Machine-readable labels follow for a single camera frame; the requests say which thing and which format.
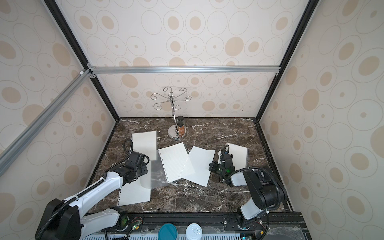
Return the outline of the torn lined paper sheet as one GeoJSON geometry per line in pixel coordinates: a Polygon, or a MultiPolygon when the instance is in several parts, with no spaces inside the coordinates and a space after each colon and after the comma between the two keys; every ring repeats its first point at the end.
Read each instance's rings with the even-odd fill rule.
{"type": "Polygon", "coordinates": [[[140,179],[130,184],[125,184],[119,190],[118,206],[144,203],[150,200],[151,189],[142,187],[140,179]]]}

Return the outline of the large white spiral notebook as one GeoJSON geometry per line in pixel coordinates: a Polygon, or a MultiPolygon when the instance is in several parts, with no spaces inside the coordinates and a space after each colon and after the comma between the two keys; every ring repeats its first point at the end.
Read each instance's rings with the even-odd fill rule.
{"type": "Polygon", "coordinates": [[[151,161],[157,160],[157,131],[133,133],[131,139],[134,144],[134,152],[148,156],[151,161]]]}

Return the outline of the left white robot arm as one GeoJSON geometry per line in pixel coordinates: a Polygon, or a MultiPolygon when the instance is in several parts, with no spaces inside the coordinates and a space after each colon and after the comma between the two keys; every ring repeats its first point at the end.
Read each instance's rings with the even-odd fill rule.
{"type": "Polygon", "coordinates": [[[99,181],[64,200],[48,203],[35,234],[36,240],[80,240],[110,227],[125,229],[127,212],[119,207],[95,214],[88,211],[104,197],[148,173],[150,158],[132,152],[119,164],[113,165],[99,181]]]}

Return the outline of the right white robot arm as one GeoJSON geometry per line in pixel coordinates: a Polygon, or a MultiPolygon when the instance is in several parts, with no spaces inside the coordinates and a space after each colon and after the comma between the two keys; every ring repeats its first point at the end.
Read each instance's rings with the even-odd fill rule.
{"type": "Polygon", "coordinates": [[[251,198],[238,208],[239,221],[260,218],[277,210],[287,200],[283,183],[268,167],[246,167],[236,170],[233,155],[224,152],[218,162],[209,164],[209,171],[219,175],[221,183],[231,187],[246,186],[251,198]]]}

